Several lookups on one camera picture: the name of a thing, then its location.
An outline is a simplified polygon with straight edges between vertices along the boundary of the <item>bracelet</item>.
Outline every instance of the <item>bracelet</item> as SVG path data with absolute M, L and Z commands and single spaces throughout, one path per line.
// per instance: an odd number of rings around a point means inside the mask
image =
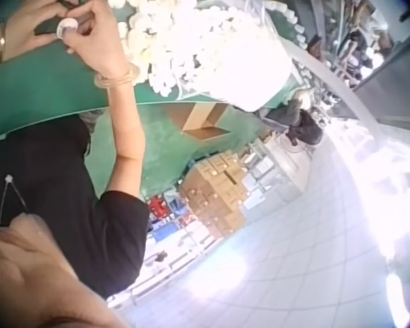
M 3 61 L 3 54 L 6 45 L 6 20 L 1 24 L 1 38 L 0 38 L 0 64 Z
M 139 75 L 139 68 L 136 65 L 131 64 L 131 69 L 121 77 L 116 77 L 114 79 L 107 79 L 100 74 L 94 76 L 94 84 L 100 89 L 110 89 L 112 87 L 117 87 L 119 85 L 132 83 Z

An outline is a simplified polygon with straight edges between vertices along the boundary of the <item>woman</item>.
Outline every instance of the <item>woman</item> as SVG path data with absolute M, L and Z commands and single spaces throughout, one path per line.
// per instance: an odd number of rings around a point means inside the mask
M 261 108 L 253 114 L 273 131 L 285 133 L 293 146 L 297 146 L 298 140 L 315 146 L 322 140 L 323 130 L 309 113 L 315 110 L 311 105 L 312 92 L 297 90 L 287 104 L 280 104 L 274 109 Z
M 145 137 L 135 75 L 107 2 L 89 0 L 68 11 L 55 0 L 24 1 L 0 26 L 0 63 L 56 40 L 35 36 L 42 21 L 84 14 L 93 16 L 91 29 L 81 31 L 85 36 L 66 31 L 63 41 L 107 88 L 115 165 L 98 199 L 84 163 L 90 131 L 77 115 L 23 128 L 0 141 L 5 327 L 69 327 L 76 317 L 81 324 L 73 327 L 124 327 L 103 299 L 130 286 L 143 262 L 149 212 L 138 196 Z

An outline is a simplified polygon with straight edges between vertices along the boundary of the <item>black clothing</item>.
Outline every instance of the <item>black clothing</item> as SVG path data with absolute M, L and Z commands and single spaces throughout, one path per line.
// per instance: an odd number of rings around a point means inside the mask
M 356 51 L 361 51 L 361 52 L 365 52 L 366 49 L 368 48 L 368 42 L 366 41 L 366 38 L 364 37 L 363 33 L 359 30 L 357 31 L 353 31 L 348 33 L 343 41 L 341 41 L 338 50 L 337 50 L 337 54 L 340 55 L 341 52 L 344 49 L 344 46 L 346 45 L 346 43 L 351 40 L 351 41 L 355 41 L 357 42 L 357 48 Z
M 291 133 L 308 145 L 315 146 L 322 141 L 323 130 L 317 125 L 313 117 L 305 110 L 301 110 L 301 122 L 292 128 Z
M 10 133 L 0 141 L 0 203 L 11 175 L 27 210 L 45 220 L 79 279 L 107 298 L 139 275 L 149 210 L 119 191 L 96 197 L 84 161 L 89 141 L 77 115 Z M 8 185 L 1 225 L 24 211 Z
M 287 105 L 281 104 L 276 109 L 270 110 L 265 117 L 284 126 L 298 125 L 301 105 L 301 100 L 292 99 Z

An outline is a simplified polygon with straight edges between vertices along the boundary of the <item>stacked boxes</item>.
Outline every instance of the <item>stacked boxes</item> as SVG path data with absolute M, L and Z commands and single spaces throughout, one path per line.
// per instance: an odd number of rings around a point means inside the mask
M 239 207 L 248 197 L 238 158 L 231 152 L 197 162 L 187 173 L 180 193 L 215 238 L 240 229 L 245 219 Z

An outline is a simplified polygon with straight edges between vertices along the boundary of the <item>white tile floor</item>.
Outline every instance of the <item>white tile floor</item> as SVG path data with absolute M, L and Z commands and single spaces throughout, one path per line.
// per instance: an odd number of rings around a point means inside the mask
M 279 211 L 273 204 L 248 212 L 247 226 L 194 270 L 121 315 L 138 328 L 393 327 L 383 258 L 351 175 L 328 141 L 315 155 L 307 192 Z M 235 265 L 232 254 L 246 267 L 225 274 Z M 224 288 L 244 270 L 238 284 Z M 191 287 L 197 276 L 196 285 L 209 291 L 202 297 Z M 410 269 L 405 276 L 410 305 Z M 210 292 L 223 279 L 225 286 Z

